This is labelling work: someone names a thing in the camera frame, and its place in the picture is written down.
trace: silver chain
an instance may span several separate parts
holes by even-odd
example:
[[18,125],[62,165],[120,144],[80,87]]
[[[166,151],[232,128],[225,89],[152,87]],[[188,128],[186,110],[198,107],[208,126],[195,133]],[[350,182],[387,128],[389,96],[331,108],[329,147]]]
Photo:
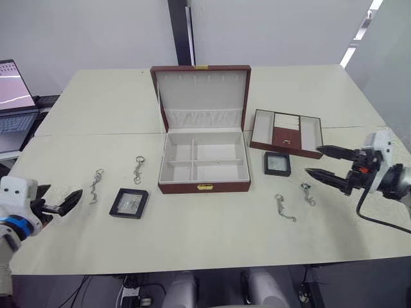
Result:
[[136,157],[136,168],[134,169],[134,175],[136,176],[134,178],[134,183],[136,185],[139,185],[141,183],[141,172],[140,172],[140,168],[143,165],[143,162],[145,161],[145,158],[143,156],[137,156]]
[[313,197],[310,197],[310,188],[311,186],[307,183],[301,184],[302,189],[304,189],[304,194],[306,195],[305,200],[313,207],[315,205],[315,200]]
[[104,173],[104,169],[97,169],[96,174],[94,175],[94,181],[92,181],[92,184],[90,185],[91,187],[91,194],[92,194],[92,200],[90,201],[90,204],[96,203],[97,202],[97,194],[96,194],[96,184],[101,181],[101,175]]
[[284,207],[283,207],[284,197],[281,196],[280,194],[276,194],[275,198],[277,199],[278,214],[280,214],[282,217],[285,217],[287,219],[292,219],[293,222],[296,222],[297,218],[295,218],[294,216],[287,216],[286,214],[284,214]]

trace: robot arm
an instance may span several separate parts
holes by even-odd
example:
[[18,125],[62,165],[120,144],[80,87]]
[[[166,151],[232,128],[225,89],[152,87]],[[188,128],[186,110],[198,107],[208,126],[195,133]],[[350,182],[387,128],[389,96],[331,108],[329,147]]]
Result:
[[411,212],[411,168],[402,164],[391,166],[392,146],[388,131],[370,134],[362,149],[349,150],[338,146],[321,146],[317,149],[329,157],[350,160],[353,165],[346,178],[340,178],[323,169],[306,169],[309,175],[324,184],[340,189],[347,196],[354,188],[364,188],[356,208],[361,218],[411,234],[409,229],[361,214],[365,197],[375,191],[382,192],[387,199],[403,203]]
[[45,213],[65,216],[82,197],[82,190],[72,192],[57,207],[42,199],[50,185],[37,185],[36,180],[4,176],[0,180],[0,306],[13,307],[12,278],[9,262],[21,247],[21,242],[35,236],[53,219]]

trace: laptop keyboard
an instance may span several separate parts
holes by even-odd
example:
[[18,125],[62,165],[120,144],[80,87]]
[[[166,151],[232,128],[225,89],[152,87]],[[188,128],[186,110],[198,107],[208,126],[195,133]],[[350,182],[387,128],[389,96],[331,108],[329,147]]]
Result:
[[0,133],[13,133],[27,130],[35,114],[0,118]]

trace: white wall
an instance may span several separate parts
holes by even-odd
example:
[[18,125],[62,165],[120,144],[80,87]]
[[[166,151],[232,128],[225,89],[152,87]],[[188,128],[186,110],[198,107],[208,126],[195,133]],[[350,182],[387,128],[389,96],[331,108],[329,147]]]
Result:
[[346,70],[411,150],[411,1],[385,0]]
[[371,0],[191,0],[197,64],[339,64]]
[[79,69],[177,65],[167,0],[0,0],[0,59],[31,93],[59,94]]

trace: laptop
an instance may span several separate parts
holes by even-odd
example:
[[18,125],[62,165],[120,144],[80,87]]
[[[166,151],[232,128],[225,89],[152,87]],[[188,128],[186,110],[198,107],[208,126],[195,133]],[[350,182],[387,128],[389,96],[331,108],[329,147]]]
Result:
[[18,151],[39,109],[13,60],[0,60],[0,153]]

